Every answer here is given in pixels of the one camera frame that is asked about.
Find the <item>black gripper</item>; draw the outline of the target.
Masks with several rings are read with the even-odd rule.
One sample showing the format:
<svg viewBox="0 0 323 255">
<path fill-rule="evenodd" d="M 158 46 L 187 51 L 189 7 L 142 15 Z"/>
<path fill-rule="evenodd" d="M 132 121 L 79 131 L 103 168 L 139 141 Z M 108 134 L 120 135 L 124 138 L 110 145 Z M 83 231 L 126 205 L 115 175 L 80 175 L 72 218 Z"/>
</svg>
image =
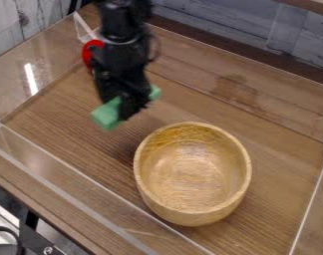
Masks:
<svg viewBox="0 0 323 255">
<path fill-rule="evenodd" d="M 95 85 L 104 104 L 120 97 L 119 120 L 126 121 L 150 101 L 151 88 L 144 68 L 151 61 L 151 37 L 138 36 L 127 44 L 103 43 L 102 48 L 90 48 Z"/>
</svg>

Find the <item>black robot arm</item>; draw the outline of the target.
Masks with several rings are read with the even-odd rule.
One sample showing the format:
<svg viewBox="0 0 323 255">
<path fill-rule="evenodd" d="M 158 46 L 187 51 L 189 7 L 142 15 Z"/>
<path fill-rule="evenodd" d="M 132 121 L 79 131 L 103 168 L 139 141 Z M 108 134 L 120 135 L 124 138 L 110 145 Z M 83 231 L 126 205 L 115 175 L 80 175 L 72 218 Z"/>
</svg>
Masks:
<svg viewBox="0 0 323 255">
<path fill-rule="evenodd" d="M 147 20 L 151 0 L 96 0 L 100 39 L 88 46 L 90 70 L 103 108 L 115 116 L 102 121 L 122 122 L 151 101 L 153 86 L 146 66 L 153 60 Z"/>
</svg>

